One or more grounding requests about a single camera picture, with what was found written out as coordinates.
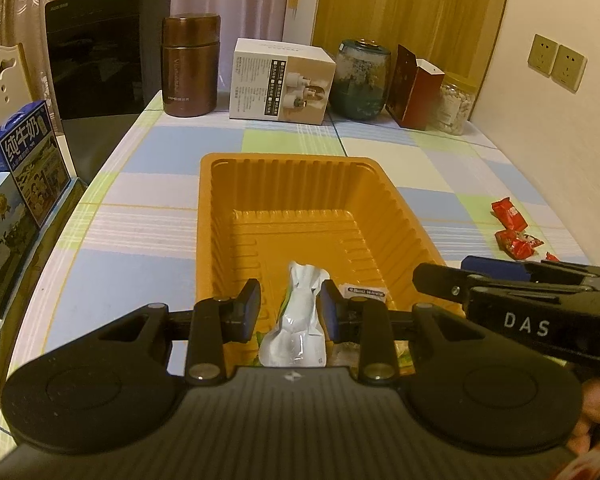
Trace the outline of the person's right hand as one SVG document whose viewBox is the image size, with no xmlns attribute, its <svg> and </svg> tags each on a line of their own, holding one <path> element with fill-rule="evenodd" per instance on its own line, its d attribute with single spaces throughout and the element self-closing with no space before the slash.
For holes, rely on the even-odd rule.
<svg viewBox="0 0 600 480">
<path fill-rule="evenodd" d="M 600 378 L 590 378 L 582 385 L 583 405 L 577 425 L 573 428 L 568 448 L 582 455 L 591 448 L 591 432 L 600 425 Z"/>
</svg>

